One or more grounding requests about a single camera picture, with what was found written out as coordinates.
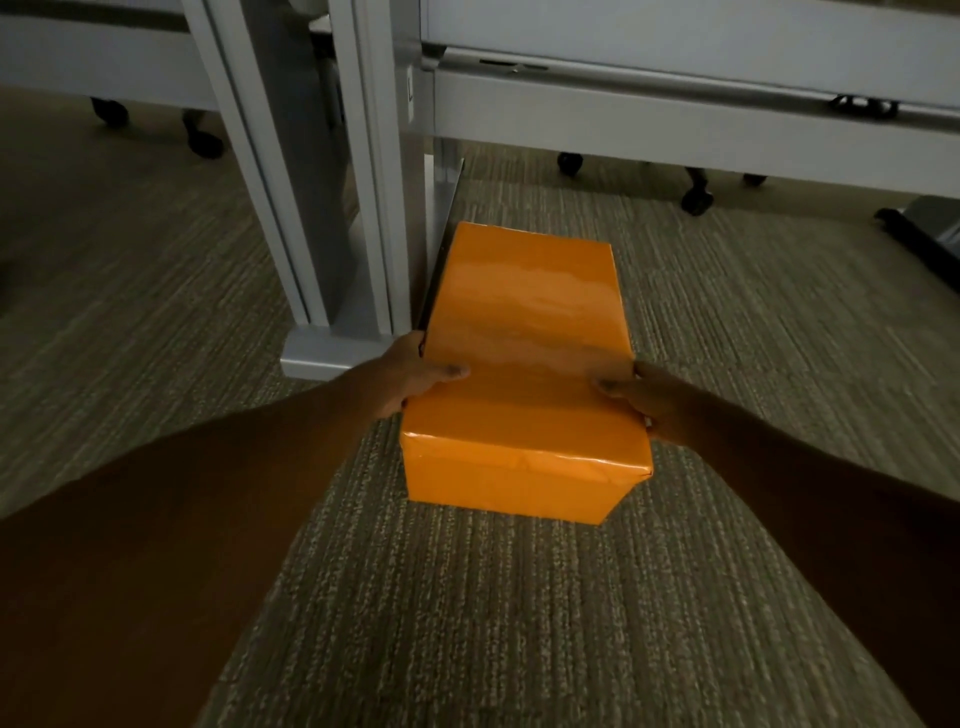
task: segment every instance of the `forearm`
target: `forearm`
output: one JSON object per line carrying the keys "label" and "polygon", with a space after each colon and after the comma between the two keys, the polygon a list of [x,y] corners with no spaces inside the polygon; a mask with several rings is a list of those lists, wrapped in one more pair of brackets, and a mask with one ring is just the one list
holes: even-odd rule
{"label": "forearm", "polygon": [[0,524],[0,682],[24,698],[2,722],[192,723],[380,386],[360,369],[200,425]]}
{"label": "forearm", "polygon": [[751,508],[931,725],[958,671],[960,505],[789,437],[726,404],[690,443]]}

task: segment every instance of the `person's right arm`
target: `person's right arm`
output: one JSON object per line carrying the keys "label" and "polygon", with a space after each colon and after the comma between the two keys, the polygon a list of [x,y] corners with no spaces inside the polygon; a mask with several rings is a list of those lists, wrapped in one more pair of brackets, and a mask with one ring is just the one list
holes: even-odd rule
{"label": "person's right arm", "polygon": [[598,382],[699,454],[928,725],[955,725],[960,503],[854,465],[649,364]]}

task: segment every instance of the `box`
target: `box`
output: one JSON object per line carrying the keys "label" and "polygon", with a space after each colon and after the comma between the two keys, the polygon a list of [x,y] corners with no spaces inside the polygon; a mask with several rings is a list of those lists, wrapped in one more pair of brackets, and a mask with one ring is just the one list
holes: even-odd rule
{"label": "box", "polygon": [[633,372],[606,243],[461,223],[423,355],[470,376],[407,404],[411,500],[597,524],[653,473],[642,418],[590,384]]}

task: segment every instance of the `hand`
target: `hand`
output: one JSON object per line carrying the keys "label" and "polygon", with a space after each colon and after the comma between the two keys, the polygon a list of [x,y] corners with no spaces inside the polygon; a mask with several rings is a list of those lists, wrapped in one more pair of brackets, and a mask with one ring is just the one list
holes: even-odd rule
{"label": "hand", "polygon": [[712,406],[722,400],[698,389],[653,364],[634,363],[634,378],[596,379],[597,389],[608,397],[626,400],[651,423],[651,437],[674,445],[690,445],[697,424]]}
{"label": "hand", "polygon": [[386,384],[387,400],[377,417],[390,417],[399,412],[408,397],[421,395],[434,384],[462,379],[469,374],[467,366],[436,364],[420,356],[423,336],[422,331],[411,331],[371,362]]}

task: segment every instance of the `floor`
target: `floor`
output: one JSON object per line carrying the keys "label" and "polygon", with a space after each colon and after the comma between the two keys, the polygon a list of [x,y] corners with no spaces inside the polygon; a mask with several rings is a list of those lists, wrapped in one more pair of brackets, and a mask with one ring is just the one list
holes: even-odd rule
{"label": "floor", "polygon": [[[102,129],[0,91],[0,513],[305,386],[230,154],[171,109]],[[218,120],[210,121],[217,129]],[[871,221],[902,196],[466,147],[456,219],[613,244],[636,351],[825,449],[960,497],[960,298]],[[408,503],[375,428],[293,546],[202,726],[917,725],[698,459],[601,527]]]}

